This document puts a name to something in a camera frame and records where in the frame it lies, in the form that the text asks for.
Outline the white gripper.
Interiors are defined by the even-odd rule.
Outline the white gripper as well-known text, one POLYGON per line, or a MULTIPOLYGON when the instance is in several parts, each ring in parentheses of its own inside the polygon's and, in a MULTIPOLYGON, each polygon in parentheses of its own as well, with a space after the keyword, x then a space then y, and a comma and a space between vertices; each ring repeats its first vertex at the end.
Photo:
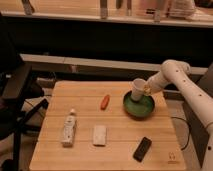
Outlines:
POLYGON ((157 73, 151 76, 144 85, 144 94, 150 96, 152 94, 158 93, 164 89, 166 86, 166 79, 161 73, 157 73))

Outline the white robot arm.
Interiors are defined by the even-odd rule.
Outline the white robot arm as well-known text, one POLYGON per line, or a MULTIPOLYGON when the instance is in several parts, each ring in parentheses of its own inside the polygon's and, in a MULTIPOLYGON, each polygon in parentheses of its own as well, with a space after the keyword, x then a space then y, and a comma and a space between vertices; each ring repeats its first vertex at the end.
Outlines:
POLYGON ((177 87, 209 133, 201 171, 213 171, 213 98, 188 77, 189 73, 190 65, 187 62, 165 60, 160 70, 145 82, 143 91, 149 96, 162 91, 169 84, 177 87))

